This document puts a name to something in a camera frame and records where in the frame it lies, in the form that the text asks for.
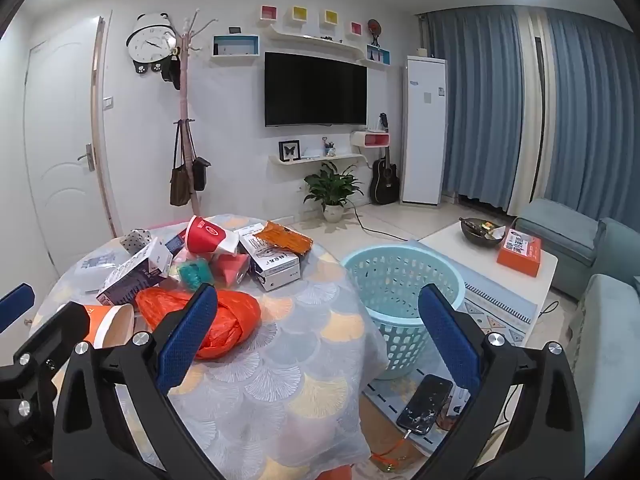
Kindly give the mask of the orange plastic bag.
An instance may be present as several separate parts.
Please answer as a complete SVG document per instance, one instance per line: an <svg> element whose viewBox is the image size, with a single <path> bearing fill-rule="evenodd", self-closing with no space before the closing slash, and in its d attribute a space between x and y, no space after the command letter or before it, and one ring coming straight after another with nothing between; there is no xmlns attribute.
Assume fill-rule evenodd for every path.
<svg viewBox="0 0 640 480"><path fill-rule="evenodd" d="M192 292L167 290L158 286L137 293L136 304L152 330L169 312L183 309ZM217 292L217 313L198 349L198 360L216 360L225 356L256 330L262 317L258 301L245 292L221 289Z"/></svg>

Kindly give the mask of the blue curtains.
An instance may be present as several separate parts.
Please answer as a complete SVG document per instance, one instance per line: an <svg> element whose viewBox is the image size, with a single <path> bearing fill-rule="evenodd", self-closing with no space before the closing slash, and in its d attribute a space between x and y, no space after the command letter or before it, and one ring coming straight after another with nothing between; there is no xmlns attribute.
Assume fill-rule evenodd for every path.
<svg viewBox="0 0 640 480"><path fill-rule="evenodd" d="M422 14L448 66L444 188L512 216L537 198L639 224L639 41L533 6Z"/></svg>

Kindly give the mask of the white coffee table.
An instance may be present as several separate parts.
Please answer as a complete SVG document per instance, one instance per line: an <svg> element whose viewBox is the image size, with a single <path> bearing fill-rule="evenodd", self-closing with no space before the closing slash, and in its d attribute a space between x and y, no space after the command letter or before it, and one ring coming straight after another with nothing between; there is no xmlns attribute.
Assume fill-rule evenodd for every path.
<svg viewBox="0 0 640 480"><path fill-rule="evenodd" d="M558 266L558 258L543 250L540 253L541 260L538 274L529 276L498 263L498 252L495 249L474 246L464 238L457 223L450 224L446 228L423 237L420 243L435 252L440 252L454 261L457 266L465 266L477 274L483 275L486 280L508 290L512 295L519 296L529 304L533 304L536 310L532 313L532 320L527 327L523 340L523 344L528 343L538 316L546 303L555 270Z"/></svg>

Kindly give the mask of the light blue plastic basket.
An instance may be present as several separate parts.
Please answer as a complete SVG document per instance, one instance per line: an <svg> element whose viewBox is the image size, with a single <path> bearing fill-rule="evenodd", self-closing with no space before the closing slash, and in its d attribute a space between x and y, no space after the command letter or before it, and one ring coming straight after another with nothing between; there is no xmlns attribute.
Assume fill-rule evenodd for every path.
<svg viewBox="0 0 640 480"><path fill-rule="evenodd" d="M345 257L342 266L385 340L388 365L380 378L411 373L433 348L419 314L421 289L434 284L451 307L461 307L462 275L444 255L419 242L363 248Z"/></svg>

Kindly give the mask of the polka dot paper wrapper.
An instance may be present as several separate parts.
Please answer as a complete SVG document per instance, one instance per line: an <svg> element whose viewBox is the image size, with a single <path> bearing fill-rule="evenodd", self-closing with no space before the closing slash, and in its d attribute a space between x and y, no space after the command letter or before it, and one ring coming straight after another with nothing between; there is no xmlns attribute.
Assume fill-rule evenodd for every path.
<svg viewBox="0 0 640 480"><path fill-rule="evenodd" d="M148 246L152 240L152 234L145 229L133 229L128 234L119 239L119 243L128 252L130 256L134 256L143 248Z"/></svg>

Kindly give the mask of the teal crumpled wrapper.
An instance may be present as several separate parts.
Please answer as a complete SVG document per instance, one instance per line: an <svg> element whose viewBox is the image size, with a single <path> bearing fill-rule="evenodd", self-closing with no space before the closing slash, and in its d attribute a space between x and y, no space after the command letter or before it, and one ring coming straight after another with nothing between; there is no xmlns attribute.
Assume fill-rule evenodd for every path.
<svg viewBox="0 0 640 480"><path fill-rule="evenodd" d="M180 282L186 290L195 292L203 284L213 284L209 264L202 258L186 260L177 266Z"/></svg>

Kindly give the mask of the black acoustic guitar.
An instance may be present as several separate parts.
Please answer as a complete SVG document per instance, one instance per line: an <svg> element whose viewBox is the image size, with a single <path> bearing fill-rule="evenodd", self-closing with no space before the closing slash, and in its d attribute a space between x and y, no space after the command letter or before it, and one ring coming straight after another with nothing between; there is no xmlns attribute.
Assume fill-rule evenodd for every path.
<svg viewBox="0 0 640 480"><path fill-rule="evenodd" d="M372 204L383 206L398 202L399 195L397 166L390 162L390 143L387 143L380 158L373 164L369 197Z"/></svg>

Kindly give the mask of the orange snack bag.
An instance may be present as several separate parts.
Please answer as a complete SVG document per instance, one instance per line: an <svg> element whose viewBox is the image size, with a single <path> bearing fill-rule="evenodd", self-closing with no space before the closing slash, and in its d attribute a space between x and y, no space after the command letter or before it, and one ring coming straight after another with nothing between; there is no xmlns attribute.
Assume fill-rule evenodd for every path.
<svg viewBox="0 0 640 480"><path fill-rule="evenodd" d="M268 221L266 226L255 234L255 237L273 247L294 252L299 256L310 252L314 244L311 238L271 221Z"/></svg>

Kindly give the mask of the orange paper cup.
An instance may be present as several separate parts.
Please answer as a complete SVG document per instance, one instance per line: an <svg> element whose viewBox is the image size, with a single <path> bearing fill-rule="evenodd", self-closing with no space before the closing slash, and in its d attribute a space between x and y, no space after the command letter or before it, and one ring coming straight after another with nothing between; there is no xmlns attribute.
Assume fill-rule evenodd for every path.
<svg viewBox="0 0 640 480"><path fill-rule="evenodd" d="M112 348L126 344L134 332L134 307L85 306L90 326L86 341L96 349Z"/></svg>

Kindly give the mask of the white lower wall shelf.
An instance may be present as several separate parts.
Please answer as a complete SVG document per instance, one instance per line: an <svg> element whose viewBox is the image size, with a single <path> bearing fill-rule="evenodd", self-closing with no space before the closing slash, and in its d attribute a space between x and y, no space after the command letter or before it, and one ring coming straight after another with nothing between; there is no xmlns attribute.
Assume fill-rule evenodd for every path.
<svg viewBox="0 0 640 480"><path fill-rule="evenodd" d="M313 164L314 162L340 162L341 160L363 160L367 157L359 153L338 154L335 156L303 157L301 159L281 160L278 155L269 155L270 162L280 166L296 166L303 164Z"/></svg>

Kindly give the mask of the black hanging pouch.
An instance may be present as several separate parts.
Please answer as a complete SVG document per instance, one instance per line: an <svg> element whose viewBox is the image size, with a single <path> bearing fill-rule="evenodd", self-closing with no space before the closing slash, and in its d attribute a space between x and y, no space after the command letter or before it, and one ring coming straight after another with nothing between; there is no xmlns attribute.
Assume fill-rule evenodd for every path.
<svg viewBox="0 0 640 480"><path fill-rule="evenodd" d="M206 188L207 169L210 162L201 156L196 156L192 162L193 187L196 192L202 192Z"/></svg>

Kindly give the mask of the white standing air conditioner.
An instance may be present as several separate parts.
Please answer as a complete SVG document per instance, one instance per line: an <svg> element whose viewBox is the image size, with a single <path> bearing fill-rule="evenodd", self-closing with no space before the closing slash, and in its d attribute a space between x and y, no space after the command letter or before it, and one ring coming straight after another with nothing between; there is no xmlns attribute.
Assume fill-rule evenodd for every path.
<svg viewBox="0 0 640 480"><path fill-rule="evenodd" d="M442 197L447 133L447 64L408 56L404 93L401 200L437 206Z"/></svg>

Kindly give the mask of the pink coat rack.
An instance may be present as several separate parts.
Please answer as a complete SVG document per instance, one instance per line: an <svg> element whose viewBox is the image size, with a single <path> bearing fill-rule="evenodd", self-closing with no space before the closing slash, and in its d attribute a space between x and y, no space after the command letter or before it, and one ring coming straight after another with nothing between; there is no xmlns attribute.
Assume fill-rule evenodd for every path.
<svg viewBox="0 0 640 480"><path fill-rule="evenodd" d="M186 18L183 22L182 31L176 30L176 36L179 47L180 58L180 90L179 90L179 110L180 116L178 120L178 127L181 141L182 160L184 166L186 166L186 174L189 180L190 190L190 205L192 212L199 216L201 214L200 199L198 198L198 192L194 188L193 177L193 148L190 140L190 112L189 112L189 56L191 52L198 52L200 48L192 47L192 40L198 36L201 32L205 32L211 24L214 24L217 19L211 18L204 23L200 28L196 27L196 21L198 20L198 14L200 10L196 9L190 18Z"/></svg>

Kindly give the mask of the blue white wall box shelf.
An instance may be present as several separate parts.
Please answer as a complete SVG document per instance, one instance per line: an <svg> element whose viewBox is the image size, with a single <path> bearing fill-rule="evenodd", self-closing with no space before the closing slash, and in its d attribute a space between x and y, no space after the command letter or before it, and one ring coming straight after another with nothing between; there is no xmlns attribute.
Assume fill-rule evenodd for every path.
<svg viewBox="0 0 640 480"><path fill-rule="evenodd" d="M258 58L258 35L215 35L212 40L213 58Z"/></svg>

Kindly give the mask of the panda wall clock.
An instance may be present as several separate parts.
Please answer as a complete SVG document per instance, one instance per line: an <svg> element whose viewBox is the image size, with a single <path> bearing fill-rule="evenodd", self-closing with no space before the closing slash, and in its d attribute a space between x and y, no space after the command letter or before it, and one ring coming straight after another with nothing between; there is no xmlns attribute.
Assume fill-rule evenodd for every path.
<svg viewBox="0 0 640 480"><path fill-rule="evenodd" d="M134 22L126 48L138 75L161 70L160 63L176 52L177 35L167 13L143 13Z"/></svg>

